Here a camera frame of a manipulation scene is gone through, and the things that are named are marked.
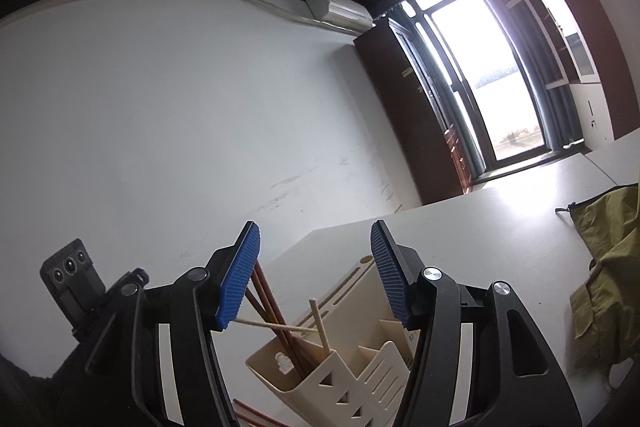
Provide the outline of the light bamboo chopstick diagonal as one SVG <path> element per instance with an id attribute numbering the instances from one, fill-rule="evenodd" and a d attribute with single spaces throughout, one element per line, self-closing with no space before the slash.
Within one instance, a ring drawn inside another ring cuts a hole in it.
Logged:
<path id="1" fill-rule="evenodd" d="M 318 329 L 308 329 L 308 327 L 295 326 L 288 324 L 269 323 L 261 321 L 253 321 L 247 319 L 235 319 L 232 322 L 247 326 L 261 327 L 262 329 L 271 329 L 272 331 L 294 332 L 302 334 L 318 333 Z"/>

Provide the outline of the dark brown wooden chopstick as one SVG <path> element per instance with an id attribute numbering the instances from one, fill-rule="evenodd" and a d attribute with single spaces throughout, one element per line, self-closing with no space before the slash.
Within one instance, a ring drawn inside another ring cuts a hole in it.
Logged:
<path id="1" fill-rule="evenodd" d="M 284 317 L 277 305 L 276 298 L 274 298 L 271 288 L 268 284 L 264 271 L 259 262 L 255 263 L 254 272 L 252 274 L 252 282 L 257 291 L 258 298 L 262 303 L 262 306 L 266 310 L 267 322 L 272 324 L 285 325 Z M 278 336 L 282 343 L 283 348 L 288 352 L 288 356 L 292 360 L 296 372 L 301 379 L 304 379 L 308 374 L 308 364 L 304 361 L 303 355 L 294 343 L 293 335 L 287 329 L 278 329 Z"/>

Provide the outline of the light bamboo chopstick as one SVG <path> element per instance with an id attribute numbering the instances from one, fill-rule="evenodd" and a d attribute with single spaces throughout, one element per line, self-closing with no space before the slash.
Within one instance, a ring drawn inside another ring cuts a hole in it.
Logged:
<path id="1" fill-rule="evenodd" d="M 322 316 L 316 299 L 309 299 L 309 308 L 311 309 L 311 313 L 314 316 L 314 325 L 316 325 L 324 355 L 328 357 L 332 353 L 332 349 L 329 343 L 328 335 L 326 335 L 326 328 L 324 327 Z"/>

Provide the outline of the dark brown chopstick lower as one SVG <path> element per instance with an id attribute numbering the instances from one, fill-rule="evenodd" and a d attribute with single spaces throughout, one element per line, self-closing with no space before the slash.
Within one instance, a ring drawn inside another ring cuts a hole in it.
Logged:
<path id="1" fill-rule="evenodd" d="M 246 421 L 250 421 L 251 419 L 257 419 L 260 425 L 265 426 L 283 426 L 282 421 L 278 421 L 271 416 L 262 413 L 254 409 L 254 407 L 250 407 L 249 405 L 241 402 L 238 399 L 233 399 L 232 403 L 234 405 L 235 410 L 240 413 Z"/>

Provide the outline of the white plastic utensil holder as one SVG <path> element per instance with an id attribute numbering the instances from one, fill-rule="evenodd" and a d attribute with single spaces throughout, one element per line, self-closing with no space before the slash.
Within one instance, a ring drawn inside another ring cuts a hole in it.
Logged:
<path id="1" fill-rule="evenodd" d="M 418 335 L 393 317 L 371 256 L 322 297 L 321 320 L 330 351 L 314 330 L 314 316 L 298 321 L 293 338 L 317 363 L 301 379 L 285 363 L 280 341 L 253 353 L 246 366 L 278 399 L 311 426 L 390 426 L 400 406 Z"/>

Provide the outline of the dark brown chopstick top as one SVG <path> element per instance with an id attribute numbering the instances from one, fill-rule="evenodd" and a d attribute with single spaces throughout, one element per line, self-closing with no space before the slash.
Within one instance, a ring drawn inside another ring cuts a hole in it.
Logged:
<path id="1" fill-rule="evenodd" d="M 248 302 L 252 305 L 254 310 L 262 318 L 262 321 L 264 321 L 265 323 L 274 323 L 272 315 L 269 313 L 268 310 L 266 310 L 262 306 L 258 298 L 249 289 L 245 291 L 245 297 L 247 298 Z M 279 338 L 283 350 L 285 351 L 286 355 L 291 359 L 298 375 L 303 376 L 302 366 L 297 360 L 296 354 L 293 350 L 291 343 L 288 341 L 288 336 L 285 334 L 285 332 L 281 331 L 281 329 L 275 329 L 274 333 Z"/>

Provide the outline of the olive green cloth jacket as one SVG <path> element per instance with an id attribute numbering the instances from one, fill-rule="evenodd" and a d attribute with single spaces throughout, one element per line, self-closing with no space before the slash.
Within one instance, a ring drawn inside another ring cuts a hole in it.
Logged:
<path id="1" fill-rule="evenodd" d="M 570 295 L 575 369 L 603 369 L 639 355 L 639 185 L 616 185 L 566 213 L 591 260 Z"/>

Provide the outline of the dark brown wooden cabinet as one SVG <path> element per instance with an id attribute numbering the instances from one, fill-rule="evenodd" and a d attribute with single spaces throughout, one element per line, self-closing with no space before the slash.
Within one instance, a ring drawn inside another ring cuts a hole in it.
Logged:
<path id="1" fill-rule="evenodd" d="M 355 40 L 424 205 L 472 191 L 472 174 L 416 39 L 385 17 Z"/>

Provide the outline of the window with dark frame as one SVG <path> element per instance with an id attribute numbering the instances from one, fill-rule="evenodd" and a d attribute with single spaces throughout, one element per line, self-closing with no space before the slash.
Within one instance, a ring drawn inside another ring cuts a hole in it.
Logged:
<path id="1" fill-rule="evenodd" d="M 585 148 L 576 74 L 541 0 L 402 0 L 382 19 L 399 29 L 473 180 Z"/>

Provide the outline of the white wall air conditioner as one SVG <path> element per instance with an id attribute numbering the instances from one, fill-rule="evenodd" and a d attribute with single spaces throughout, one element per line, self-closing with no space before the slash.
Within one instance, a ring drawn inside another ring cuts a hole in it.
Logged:
<path id="1" fill-rule="evenodd" d="M 373 18 L 361 4 L 352 0 L 305 0 L 317 20 L 354 31 L 373 27 Z"/>

